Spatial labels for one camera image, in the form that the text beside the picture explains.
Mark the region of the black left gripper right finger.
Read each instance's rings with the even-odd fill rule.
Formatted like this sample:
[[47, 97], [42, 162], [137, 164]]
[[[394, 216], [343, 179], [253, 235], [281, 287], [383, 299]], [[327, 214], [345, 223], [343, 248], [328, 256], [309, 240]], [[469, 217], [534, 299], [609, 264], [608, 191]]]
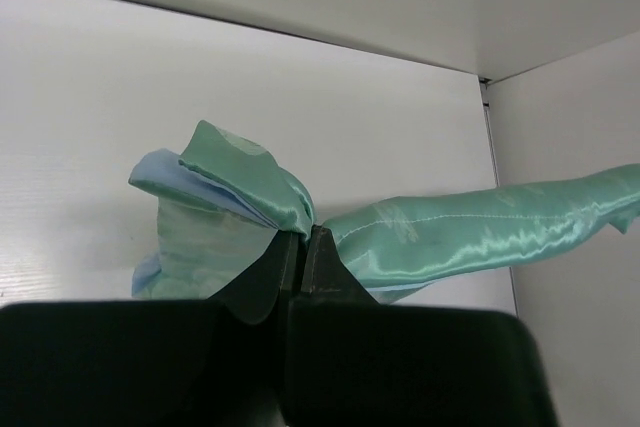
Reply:
[[333, 233], [322, 226], [312, 228], [298, 293], [311, 300], [378, 304], [343, 264]]

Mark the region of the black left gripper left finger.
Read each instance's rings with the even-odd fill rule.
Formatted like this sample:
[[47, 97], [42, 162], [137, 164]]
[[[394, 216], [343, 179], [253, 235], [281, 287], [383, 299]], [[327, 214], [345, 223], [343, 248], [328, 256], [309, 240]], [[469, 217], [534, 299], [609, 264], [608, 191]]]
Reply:
[[290, 292], [296, 280], [300, 236], [278, 232], [265, 252], [236, 278], [208, 298], [223, 306], [242, 324], [263, 323]]

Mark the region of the green satin placemat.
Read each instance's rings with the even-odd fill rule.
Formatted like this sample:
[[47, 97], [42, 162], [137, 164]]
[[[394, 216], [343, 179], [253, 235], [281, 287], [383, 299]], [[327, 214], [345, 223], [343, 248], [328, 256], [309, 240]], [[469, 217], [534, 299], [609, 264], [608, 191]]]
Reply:
[[[280, 232], [309, 240], [306, 187], [262, 146], [200, 122], [181, 153], [159, 149], [129, 184], [158, 201], [157, 251], [135, 269], [140, 299], [205, 299], [230, 284]], [[639, 168], [436, 197], [394, 197], [325, 222], [347, 270], [390, 304], [453, 276], [568, 252], [639, 214]]]

